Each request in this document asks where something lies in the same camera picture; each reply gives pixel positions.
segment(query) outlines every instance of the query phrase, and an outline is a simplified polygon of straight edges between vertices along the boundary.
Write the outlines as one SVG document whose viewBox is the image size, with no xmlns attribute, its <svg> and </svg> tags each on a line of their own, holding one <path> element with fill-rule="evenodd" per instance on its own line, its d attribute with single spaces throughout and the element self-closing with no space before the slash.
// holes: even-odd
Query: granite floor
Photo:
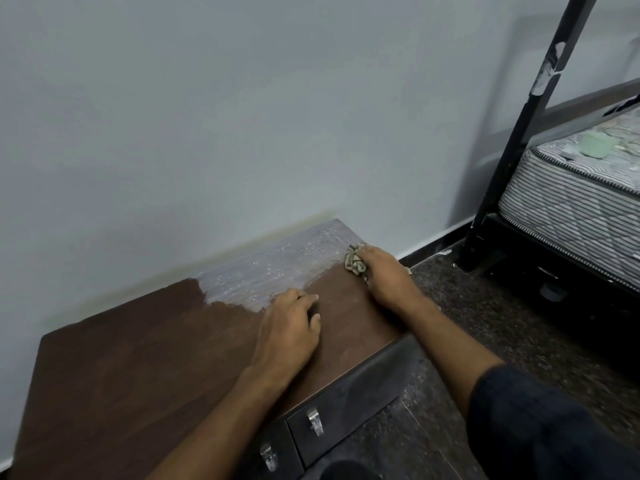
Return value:
<svg viewBox="0 0 640 480">
<path fill-rule="evenodd" d="M 631 327 L 640 317 L 638 303 L 586 296 L 580 289 L 551 303 L 539 293 L 549 279 L 539 269 L 504 258 L 465 274 L 453 265 L 456 252 L 454 247 L 412 268 L 421 290 L 485 346 L 564 389 L 620 441 L 640 449 L 640 378 Z M 424 357 L 404 394 L 304 478 L 317 479 L 332 461 L 346 459 L 390 479 L 484 478 L 468 448 L 464 421 Z"/>
</svg>

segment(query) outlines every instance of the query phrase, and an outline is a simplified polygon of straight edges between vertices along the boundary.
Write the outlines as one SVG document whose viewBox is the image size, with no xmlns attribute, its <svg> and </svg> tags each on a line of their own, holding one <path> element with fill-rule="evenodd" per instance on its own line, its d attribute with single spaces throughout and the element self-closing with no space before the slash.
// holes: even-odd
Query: metal handle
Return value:
<svg viewBox="0 0 640 480">
<path fill-rule="evenodd" d="M 275 472 L 278 468 L 278 455 L 271 449 L 270 444 L 264 444 L 260 447 L 260 456 L 267 465 L 270 472 Z"/>
<path fill-rule="evenodd" d="M 324 435 L 324 428 L 322 427 L 322 421 L 320 421 L 320 414 L 317 409 L 312 409 L 307 413 L 309 421 L 311 421 L 311 427 L 316 432 L 316 436 Z"/>
</svg>

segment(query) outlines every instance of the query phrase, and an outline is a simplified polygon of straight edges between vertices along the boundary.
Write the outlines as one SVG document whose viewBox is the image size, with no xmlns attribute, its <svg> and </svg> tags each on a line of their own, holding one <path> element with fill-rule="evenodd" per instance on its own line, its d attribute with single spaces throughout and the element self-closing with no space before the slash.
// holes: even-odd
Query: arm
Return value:
<svg viewBox="0 0 640 480">
<path fill-rule="evenodd" d="M 278 295 L 260 325 L 251 365 L 211 414 L 156 467 L 149 480 L 226 479 L 267 412 L 313 354 L 320 315 L 307 312 L 318 299 L 290 289 Z"/>
<path fill-rule="evenodd" d="M 367 265 L 373 296 L 412 330 L 466 418 L 476 382 L 504 361 L 444 316 L 391 254 L 372 246 L 357 253 Z"/>
<path fill-rule="evenodd" d="M 638 454 L 580 404 L 469 337 L 393 256 L 370 246 L 357 252 L 376 300 L 405 320 L 439 371 L 489 478 L 640 478 Z"/>
</svg>

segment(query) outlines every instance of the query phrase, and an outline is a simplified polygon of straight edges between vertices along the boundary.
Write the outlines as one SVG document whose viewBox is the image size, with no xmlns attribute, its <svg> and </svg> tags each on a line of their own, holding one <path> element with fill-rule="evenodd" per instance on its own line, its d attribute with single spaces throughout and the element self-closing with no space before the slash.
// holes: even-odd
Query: left hand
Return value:
<svg viewBox="0 0 640 480">
<path fill-rule="evenodd" d="M 320 341 L 320 314 L 311 322 L 307 318 L 317 300 L 318 295 L 295 288 L 277 295 L 262 318 L 252 367 L 285 386 L 293 380 Z"/>
</svg>

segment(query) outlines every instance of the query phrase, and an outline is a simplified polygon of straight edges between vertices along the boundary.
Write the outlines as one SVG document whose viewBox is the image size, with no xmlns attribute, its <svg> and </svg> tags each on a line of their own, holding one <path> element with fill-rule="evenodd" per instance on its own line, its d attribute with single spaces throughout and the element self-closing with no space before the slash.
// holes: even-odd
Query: sleeve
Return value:
<svg viewBox="0 0 640 480">
<path fill-rule="evenodd" d="M 635 450 L 613 439 L 567 394 L 512 366 L 478 380 L 467 434 L 492 480 L 640 478 Z"/>
</svg>

